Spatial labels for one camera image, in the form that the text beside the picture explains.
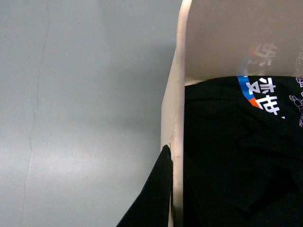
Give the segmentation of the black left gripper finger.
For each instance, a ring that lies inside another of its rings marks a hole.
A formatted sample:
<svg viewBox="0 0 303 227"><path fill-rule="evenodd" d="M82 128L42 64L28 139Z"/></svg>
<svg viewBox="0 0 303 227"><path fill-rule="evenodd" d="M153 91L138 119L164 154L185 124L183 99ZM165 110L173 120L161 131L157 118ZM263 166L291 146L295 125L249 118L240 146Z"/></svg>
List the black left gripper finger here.
<svg viewBox="0 0 303 227"><path fill-rule="evenodd" d="M167 227L169 225L170 192L172 188L172 160L168 145L159 157L143 189L118 227Z"/></svg>

